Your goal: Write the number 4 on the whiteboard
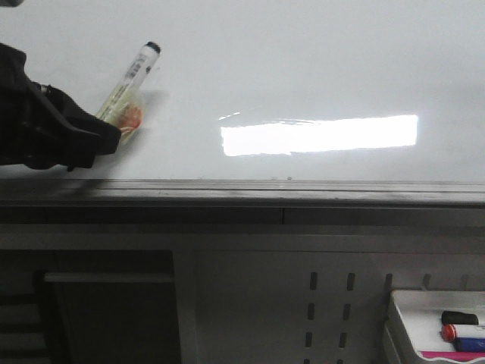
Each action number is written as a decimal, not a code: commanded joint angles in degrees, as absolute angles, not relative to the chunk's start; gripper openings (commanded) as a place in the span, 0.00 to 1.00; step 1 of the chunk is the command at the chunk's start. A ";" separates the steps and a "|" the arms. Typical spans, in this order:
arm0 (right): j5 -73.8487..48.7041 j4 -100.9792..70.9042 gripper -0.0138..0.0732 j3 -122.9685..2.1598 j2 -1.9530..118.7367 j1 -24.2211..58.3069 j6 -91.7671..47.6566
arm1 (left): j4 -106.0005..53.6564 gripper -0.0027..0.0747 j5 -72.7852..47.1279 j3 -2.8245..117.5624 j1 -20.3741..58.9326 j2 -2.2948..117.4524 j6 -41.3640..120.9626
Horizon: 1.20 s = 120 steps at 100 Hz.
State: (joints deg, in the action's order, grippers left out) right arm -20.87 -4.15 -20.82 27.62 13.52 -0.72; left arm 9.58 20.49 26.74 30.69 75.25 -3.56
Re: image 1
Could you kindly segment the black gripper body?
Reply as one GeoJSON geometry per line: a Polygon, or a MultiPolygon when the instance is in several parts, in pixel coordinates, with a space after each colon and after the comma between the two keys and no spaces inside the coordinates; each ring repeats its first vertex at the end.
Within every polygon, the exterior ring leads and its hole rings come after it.
{"type": "Polygon", "coordinates": [[[116,152],[121,131],[84,111],[68,94],[33,82],[27,55],[1,44],[1,165],[68,171],[116,152]]]}

